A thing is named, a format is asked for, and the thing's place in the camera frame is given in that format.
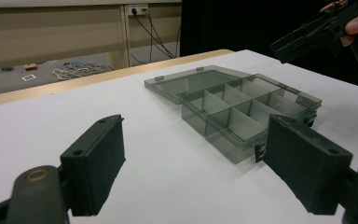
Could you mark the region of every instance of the gray floor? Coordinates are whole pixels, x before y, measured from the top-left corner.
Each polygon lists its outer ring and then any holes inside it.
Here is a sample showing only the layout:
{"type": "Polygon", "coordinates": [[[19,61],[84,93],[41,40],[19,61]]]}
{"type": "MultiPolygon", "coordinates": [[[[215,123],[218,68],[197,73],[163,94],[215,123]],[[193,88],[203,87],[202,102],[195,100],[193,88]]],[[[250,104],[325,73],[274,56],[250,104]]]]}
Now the gray floor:
{"type": "Polygon", "coordinates": [[[106,53],[38,63],[37,69],[32,71],[26,71],[24,66],[16,66],[11,71],[0,69],[0,93],[60,82],[52,71],[55,68],[64,68],[65,63],[98,63],[106,66],[106,72],[112,71],[108,66],[106,53]]]}

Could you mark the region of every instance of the power outlet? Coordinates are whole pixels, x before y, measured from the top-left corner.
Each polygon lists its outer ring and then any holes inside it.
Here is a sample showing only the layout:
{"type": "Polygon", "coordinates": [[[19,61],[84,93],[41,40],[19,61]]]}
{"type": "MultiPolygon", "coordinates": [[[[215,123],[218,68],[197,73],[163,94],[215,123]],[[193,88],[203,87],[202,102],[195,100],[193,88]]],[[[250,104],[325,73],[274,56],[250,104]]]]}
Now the power outlet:
{"type": "Polygon", "coordinates": [[[145,10],[148,10],[147,4],[131,4],[129,5],[129,15],[134,16],[133,10],[136,10],[136,15],[145,15],[145,10]]]}

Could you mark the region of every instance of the white table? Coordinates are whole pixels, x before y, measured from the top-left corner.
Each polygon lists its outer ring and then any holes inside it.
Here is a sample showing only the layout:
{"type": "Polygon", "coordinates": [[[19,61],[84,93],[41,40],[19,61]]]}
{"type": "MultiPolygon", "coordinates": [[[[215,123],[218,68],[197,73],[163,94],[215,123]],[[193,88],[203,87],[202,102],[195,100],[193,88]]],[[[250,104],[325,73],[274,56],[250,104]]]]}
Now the white table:
{"type": "Polygon", "coordinates": [[[312,129],[354,154],[358,169],[358,87],[243,50],[135,76],[0,105],[0,202],[15,178],[60,155],[98,119],[121,114],[126,162],[96,217],[71,223],[341,223],[307,213],[293,192],[254,158],[234,165],[181,118],[181,107],[144,80],[218,65],[259,73],[323,100],[312,129]]]}

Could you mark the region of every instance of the wall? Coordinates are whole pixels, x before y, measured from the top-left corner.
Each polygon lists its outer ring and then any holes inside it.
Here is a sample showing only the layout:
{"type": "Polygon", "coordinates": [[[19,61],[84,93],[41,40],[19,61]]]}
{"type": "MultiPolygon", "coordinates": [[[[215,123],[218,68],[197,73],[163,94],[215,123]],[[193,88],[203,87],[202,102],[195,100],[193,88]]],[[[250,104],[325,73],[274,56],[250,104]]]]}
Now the wall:
{"type": "MultiPolygon", "coordinates": [[[[164,41],[176,39],[171,24],[180,23],[180,8],[180,3],[149,4],[164,41]]],[[[131,45],[150,38],[138,26],[126,5],[0,8],[0,67],[102,52],[109,52],[114,69],[128,67],[131,45]]]]}

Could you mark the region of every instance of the clear plastic organizer box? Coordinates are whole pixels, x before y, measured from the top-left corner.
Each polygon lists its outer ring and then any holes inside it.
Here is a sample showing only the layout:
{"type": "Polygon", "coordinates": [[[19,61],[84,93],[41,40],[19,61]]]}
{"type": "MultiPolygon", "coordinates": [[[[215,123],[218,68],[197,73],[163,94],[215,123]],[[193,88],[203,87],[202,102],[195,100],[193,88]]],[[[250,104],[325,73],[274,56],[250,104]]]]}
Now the clear plastic organizer box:
{"type": "Polygon", "coordinates": [[[148,79],[145,86],[181,104],[182,119],[233,163],[265,145],[270,114],[311,126],[322,106],[322,100],[269,77],[214,65],[148,79]]]}

